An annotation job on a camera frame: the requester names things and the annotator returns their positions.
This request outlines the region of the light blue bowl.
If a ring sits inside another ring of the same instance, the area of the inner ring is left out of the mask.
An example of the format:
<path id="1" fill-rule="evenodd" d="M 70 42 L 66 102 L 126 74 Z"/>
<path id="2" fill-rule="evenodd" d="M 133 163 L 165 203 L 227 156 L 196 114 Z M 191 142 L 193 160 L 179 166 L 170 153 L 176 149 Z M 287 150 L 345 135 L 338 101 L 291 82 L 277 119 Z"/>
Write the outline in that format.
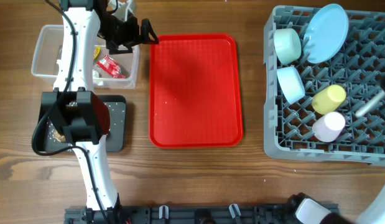
<path id="1" fill-rule="evenodd" d="M 302 79 L 295 67 L 278 68 L 277 79 L 289 104 L 294 104 L 305 96 Z"/>

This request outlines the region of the white napkin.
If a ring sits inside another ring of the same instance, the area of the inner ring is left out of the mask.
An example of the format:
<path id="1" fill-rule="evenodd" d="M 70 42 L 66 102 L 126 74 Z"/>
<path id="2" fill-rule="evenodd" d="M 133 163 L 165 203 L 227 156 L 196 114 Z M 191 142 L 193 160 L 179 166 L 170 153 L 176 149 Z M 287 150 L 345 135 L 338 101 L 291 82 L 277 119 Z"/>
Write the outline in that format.
<path id="1" fill-rule="evenodd" d="M 58 66 L 58 73 L 65 74 L 65 77 L 68 77 L 68 72 L 64 72 L 62 68 L 62 60 L 57 59 L 56 65 Z M 102 75 L 99 72 L 99 66 L 97 64 L 93 65 L 92 69 L 93 84 L 95 86 L 103 86 L 103 81 L 101 81 Z"/>

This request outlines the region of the red snack wrapper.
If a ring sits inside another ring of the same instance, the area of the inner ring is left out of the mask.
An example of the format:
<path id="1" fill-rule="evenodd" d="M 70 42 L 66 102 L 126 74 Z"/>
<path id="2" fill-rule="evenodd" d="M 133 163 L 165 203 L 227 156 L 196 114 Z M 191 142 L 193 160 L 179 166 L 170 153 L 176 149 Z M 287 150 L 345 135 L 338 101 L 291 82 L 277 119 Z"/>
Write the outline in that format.
<path id="1" fill-rule="evenodd" d="M 101 68 L 104 72 L 111 75 L 113 78 L 125 78 L 125 76 L 122 73 L 120 65 L 110 57 L 108 54 L 106 54 L 102 59 L 100 59 L 97 62 L 97 65 L 99 68 Z"/>

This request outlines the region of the pink plastic cup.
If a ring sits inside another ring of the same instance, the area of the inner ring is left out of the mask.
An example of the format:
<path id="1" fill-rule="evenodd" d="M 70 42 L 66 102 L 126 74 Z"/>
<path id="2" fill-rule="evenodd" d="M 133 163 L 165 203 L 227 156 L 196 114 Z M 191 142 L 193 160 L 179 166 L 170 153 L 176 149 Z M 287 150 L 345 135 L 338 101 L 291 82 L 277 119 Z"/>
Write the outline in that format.
<path id="1" fill-rule="evenodd" d="M 314 122 L 312 131 L 319 141 L 332 142 L 339 136 L 345 124 L 344 116 L 339 112 L 333 111 Z"/>

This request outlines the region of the yellow silver foil wrapper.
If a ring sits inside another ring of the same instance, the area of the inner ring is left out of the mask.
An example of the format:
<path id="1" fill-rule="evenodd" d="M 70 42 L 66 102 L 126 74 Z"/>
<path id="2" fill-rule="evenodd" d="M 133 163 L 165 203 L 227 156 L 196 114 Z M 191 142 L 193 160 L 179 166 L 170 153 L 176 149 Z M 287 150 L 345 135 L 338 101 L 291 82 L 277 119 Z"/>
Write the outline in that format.
<path id="1" fill-rule="evenodd" d="M 94 59 L 94 60 L 99 56 L 100 51 L 101 51 L 101 48 L 98 47 L 98 46 L 96 46 L 96 47 L 95 47 L 95 50 L 94 50 L 94 53 L 93 53 L 93 59 Z"/>

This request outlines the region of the mint green bowl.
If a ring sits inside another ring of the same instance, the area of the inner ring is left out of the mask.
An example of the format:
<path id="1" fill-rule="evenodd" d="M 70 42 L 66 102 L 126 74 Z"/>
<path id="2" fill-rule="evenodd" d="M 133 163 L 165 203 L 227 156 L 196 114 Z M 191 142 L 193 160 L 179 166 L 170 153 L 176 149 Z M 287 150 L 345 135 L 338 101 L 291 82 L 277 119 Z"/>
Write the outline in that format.
<path id="1" fill-rule="evenodd" d="M 302 51 L 298 33 L 292 28 L 275 30 L 274 48 L 281 64 L 297 60 Z"/>

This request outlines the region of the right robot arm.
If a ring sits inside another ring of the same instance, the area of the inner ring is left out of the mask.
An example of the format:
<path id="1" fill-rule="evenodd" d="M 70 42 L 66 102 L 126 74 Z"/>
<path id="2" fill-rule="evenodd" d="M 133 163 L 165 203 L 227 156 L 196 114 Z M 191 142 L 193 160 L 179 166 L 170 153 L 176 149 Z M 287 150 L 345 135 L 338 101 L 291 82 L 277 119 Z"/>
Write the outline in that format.
<path id="1" fill-rule="evenodd" d="M 294 218 L 300 223 L 385 223 L 385 184 L 367 207 L 359 212 L 355 220 L 331 211 L 322 203 L 306 194 L 292 195 L 284 209 L 284 217 Z"/>

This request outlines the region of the yellow plastic cup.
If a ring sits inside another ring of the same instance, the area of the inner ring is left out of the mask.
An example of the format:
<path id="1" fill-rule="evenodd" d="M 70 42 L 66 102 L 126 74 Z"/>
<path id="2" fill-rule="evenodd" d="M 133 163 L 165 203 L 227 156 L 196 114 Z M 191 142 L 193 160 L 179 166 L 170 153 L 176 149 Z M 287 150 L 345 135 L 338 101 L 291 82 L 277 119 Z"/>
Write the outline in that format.
<path id="1" fill-rule="evenodd" d="M 313 109 L 319 114 L 335 111 L 346 99 L 346 91 L 340 85 L 330 85 L 318 92 L 312 100 Z"/>

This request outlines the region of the brown food lump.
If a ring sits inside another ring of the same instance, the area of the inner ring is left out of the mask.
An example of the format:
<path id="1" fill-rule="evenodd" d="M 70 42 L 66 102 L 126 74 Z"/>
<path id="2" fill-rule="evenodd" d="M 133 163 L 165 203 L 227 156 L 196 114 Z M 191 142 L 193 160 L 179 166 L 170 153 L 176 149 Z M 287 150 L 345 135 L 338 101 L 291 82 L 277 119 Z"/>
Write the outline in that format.
<path id="1" fill-rule="evenodd" d="M 61 135 L 56 129 L 53 132 L 53 137 L 58 142 L 66 142 L 65 136 Z"/>

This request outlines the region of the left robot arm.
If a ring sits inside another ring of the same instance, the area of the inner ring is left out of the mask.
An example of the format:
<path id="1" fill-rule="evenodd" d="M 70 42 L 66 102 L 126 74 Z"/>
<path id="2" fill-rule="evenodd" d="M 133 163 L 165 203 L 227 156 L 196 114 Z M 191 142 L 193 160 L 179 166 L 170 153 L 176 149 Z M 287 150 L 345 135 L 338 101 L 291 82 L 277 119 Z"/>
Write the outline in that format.
<path id="1" fill-rule="evenodd" d="M 60 1 L 63 45 L 52 91 L 41 97 L 32 150 L 52 156 L 72 150 L 79 162 L 87 201 L 80 223 L 130 223 L 113 184 L 106 156 L 110 130 L 108 107 L 94 92 L 93 52 L 98 38 L 110 54 L 128 54 L 140 44 L 158 44 L 148 19 L 138 22 L 134 1 Z"/>

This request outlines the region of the light blue plate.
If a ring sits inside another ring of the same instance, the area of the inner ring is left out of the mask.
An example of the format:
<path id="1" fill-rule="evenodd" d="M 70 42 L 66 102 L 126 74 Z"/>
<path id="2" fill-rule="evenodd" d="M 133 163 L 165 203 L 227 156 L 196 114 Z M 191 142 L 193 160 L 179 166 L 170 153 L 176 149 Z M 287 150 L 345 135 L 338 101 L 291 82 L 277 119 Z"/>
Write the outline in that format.
<path id="1" fill-rule="evenodd" d="M 349 20 L 338 4 L 321 8 L 312 17 L 303 37 L 303 53 L 309 63 L 322 63 L 339 52 L 346 40 Z"/>

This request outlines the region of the white plastic spoon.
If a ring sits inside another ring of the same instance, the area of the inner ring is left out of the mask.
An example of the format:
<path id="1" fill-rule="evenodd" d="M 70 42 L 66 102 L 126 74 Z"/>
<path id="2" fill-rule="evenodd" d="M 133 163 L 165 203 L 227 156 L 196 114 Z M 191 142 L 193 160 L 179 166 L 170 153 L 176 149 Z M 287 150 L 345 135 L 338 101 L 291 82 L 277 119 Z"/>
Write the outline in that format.
<path id="1" fill-rule="evenodd" d="M 383 98 L 385 98 L 385 91 L 381 90 L 376 96 L 371 98 L 362 108 L 356 111 L 356 117 L 363 117 L 366 113 L 370 112 L 376 106 L 376 104 L 379 103 Z"/>

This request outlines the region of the pile of white rice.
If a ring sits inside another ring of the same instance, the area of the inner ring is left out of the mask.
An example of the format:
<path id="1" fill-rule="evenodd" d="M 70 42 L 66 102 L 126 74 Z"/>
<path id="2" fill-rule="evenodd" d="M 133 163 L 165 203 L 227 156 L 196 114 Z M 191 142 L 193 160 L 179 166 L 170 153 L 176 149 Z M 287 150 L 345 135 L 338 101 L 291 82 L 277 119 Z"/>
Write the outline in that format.
<path id="1" fill-rule="evenodd" d="M 126 103 L 105 102 L 109 109 L 111 124 L 109 134 L 106 137 L 106 151 L 118 152 L 123 148 L 124 127 L 126 124 Z M 66 142 L 58 142 L 53 137 L 55 128 L 50 121 L 47 121 L 44 150 L 47 152 L 57 151 L 68 146 Z"/>

